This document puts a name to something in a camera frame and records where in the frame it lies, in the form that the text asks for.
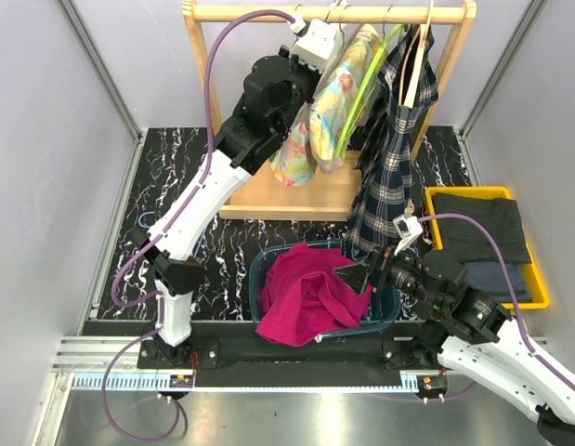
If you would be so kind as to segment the magenta pleated skirt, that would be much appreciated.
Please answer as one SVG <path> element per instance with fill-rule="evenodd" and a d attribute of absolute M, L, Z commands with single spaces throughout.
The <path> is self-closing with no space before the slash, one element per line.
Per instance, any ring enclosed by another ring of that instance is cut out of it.
<path fill-rule="evenodd" d="M 256 332 L 267 341 L 302 347 L 318 335 L 357 329 L 369 312 L 372 288 L 358 295 L 333 270 L 352 261 L 338 248 L 290 247 L 270 267 Z"/>

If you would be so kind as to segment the grey plastic hanger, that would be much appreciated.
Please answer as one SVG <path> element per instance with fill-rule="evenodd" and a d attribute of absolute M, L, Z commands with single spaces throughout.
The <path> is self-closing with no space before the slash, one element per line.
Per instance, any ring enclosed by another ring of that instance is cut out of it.
<path fill-rule="evenodd" d="M 353 39 L 350 31 L 346 30 L 349 23 L 343 19 L 348 8 L 350 8 L 350 4 L 347 1 L 332 1 L 324 17 L 324 22 L 336 29 L 336 35 L 333 39 L 333 50 L 329 58 L 330 65 L 334 65 L 342 58 Z"/>

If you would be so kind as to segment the light blue plastic hanger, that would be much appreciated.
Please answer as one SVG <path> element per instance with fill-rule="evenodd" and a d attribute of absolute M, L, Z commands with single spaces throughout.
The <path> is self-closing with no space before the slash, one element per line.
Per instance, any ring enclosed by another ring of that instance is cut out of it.
<path fill-rule="evenodd" d="M 151 239 L 163 232 L 166 220 L 163 217 L 155 220 L 155 213 L 149 211 L 140 215 L 137 223 L 147 230 L 148 238 Z M 196 220 L 188 210 L 185 210 L 171 229 L 156 243 L 156 247 L 160 252 L 166 251 L 174 260 L 187 260 L 198 254 L 207 225 L 207 222 Z"/>

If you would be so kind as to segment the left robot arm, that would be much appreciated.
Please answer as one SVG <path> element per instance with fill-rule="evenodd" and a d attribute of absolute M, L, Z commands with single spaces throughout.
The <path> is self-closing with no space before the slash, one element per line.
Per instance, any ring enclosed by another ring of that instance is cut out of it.
<path fill-rule="evenodd" d="M 155 273 L 158 357 L 172 368 L 190 355 L 190 307 L 205 278 L 193 250 L 225 201 L 282 145 L 302 107 L 335 62 L 330 51 L 282 47 L 257 60 L 243 80 L 232 115 L 214 137 L 214 150 L 167 213 L 133 240 Z"/>

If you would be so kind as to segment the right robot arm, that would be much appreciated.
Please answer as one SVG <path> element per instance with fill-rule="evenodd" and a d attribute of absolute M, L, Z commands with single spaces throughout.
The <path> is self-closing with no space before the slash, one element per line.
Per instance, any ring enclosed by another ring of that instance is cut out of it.
<path fill-rule="evenodd" d="M 394 287 L 427 304 L 432 314 L 414 337 L 412 357 L 423 368 L 439 363 L 514 405 L 552 445 L 575 445 L 575 374 L 525 331 L 518 317 L 468 281 L 444 250 L 417 258 L 376 250 L 338 267 L 353 292 Z"/>

